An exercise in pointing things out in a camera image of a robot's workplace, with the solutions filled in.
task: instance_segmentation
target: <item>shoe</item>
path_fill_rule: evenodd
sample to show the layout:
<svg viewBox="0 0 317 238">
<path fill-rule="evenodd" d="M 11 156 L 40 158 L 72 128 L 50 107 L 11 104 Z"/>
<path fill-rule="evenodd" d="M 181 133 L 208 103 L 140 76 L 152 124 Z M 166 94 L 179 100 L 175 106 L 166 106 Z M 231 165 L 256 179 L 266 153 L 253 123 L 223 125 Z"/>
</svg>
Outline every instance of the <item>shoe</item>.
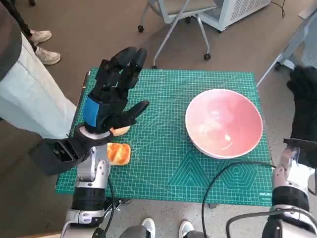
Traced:
<svg viewBox="0 0 317 238">
<path fill-rule="evenodd" d="M 34 45 L 37 45 L 38 43 L 47 41 L 49 38 L 52 37 L 52 34 L 50 31 L 35 31 L 31 30 L 32 36 L 30 37 L 30 40 L 33 41 Z"/>
<path fill-rule="evenodd" d="M 152 218 L 144 219 L 141 225 L 151 233 L 151 238 L 155 238 L 155 224 Z"/>
<path fill-rule="evenodd" d="M 184 221 L 182 222 L 182 224 L 180 224 L 178 237 L 184 238 L 187 235 L 187 233 L 193 230 L 194 230 L 193 225 L 189 221 Z"/>
<path fill-rule="evenodd" d="M 60 54 L 52 51 L 44 50 L 41 47 L 37 47 L 35 54 L 43 64 L 55 64 L 60 61 Z"/>
</svg>

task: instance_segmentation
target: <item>blue band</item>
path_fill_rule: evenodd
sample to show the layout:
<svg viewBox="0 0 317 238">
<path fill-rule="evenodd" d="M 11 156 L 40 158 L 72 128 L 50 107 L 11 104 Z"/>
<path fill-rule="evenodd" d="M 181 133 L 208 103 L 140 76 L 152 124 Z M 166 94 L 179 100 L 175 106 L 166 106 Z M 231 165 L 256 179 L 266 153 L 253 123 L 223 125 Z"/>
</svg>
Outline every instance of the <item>blue band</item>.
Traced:
<svg viewBox="0 0 317 238">
<path fill-rule="evenodd" d="M 90 126 L 96 126 L 98 111 L 99 104 L 88 97 L 84 105 L 84 121 Z"/>
</svg>

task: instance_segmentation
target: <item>person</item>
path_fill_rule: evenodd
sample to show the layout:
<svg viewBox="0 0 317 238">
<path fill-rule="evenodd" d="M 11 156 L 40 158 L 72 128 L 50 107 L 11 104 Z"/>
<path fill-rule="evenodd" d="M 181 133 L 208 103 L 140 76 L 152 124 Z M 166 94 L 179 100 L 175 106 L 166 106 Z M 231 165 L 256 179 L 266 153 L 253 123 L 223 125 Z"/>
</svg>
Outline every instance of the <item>person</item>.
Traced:
<svg viewBox="0 0 317 238">
<path fill-rule="evenodd" d="M 76 107 L 0 3 L 0 118 L 42 138 L 66 138 Z"/>
<path fill-rule="evenodd" d="M 39 43 L 45 42 L 52 37 L 52 33 L 50 31 L 35 31 L 31 30 L 29 26 L 24 22 L 20 13 L 14 6 L 12 0 L 0 0 L 5 8 L 10 12 L 11 16 L 16 20 L 19 24 L 21 31 L 27 37 L 30 45 L 34 53 L 40 59 L 43 64 L 51 65 L 58 63 L 60 61 L 60 54 L 56 52 L 51 52 L 44 50 L 41 47 L 37 47 Z"/>
<path fill-rule="evenodd" d="M 152 218 L 146 218 L 141 225 L 126 229 L 120 238 L 155 238 L 155 223 Z M 178 238 L 204 238 L 202 232 L 195 231 L 189 221 L 183 221 L 179 227 Z"/>
</svg>

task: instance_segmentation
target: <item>black glove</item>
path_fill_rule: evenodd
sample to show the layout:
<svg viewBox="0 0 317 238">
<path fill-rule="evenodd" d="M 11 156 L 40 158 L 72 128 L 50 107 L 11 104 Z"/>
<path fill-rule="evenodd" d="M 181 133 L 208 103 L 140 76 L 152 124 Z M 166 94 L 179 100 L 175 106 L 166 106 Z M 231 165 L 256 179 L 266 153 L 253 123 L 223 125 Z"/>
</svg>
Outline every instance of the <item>black glove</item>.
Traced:
<svg viewBox="0 0 317 238">
<path fill-rule="evenodd" d="M 317 168 L 317 69 L 296 66 L 287 87 L 293 92 L 295 102 L 291 138 L 300 141 L 285 142 L 301 148 L 301 164 Z"/>
<path fill-rule="evenodd" d="M 291 138 L 317 142 L 317 69 L 296 66 L 287 87 L 295 102 Z"/>
</svg>

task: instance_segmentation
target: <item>bread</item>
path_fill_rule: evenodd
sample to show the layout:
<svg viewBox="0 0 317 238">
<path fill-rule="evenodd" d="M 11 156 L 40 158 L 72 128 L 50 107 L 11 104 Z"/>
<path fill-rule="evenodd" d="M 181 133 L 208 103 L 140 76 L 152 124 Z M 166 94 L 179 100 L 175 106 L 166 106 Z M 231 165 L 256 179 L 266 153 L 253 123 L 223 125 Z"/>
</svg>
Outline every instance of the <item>bread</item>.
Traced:
<svg viewBox="0 0 317 238">
<path fill-rule="evenodd" d="M 113 133 L 113 136 L 120 136 L 127 133 L 129 129 L 130 129 L 130 125 L 126 127 L 118 128 L 118 129 L 111 128 L 110 130 Z"/>
<path fill-rule="evenodd" d="M 130 161 L 131 147 L 128 144 L 108 143 L 107 156 L 111 165 L 126 165 Z"/>
</svg>

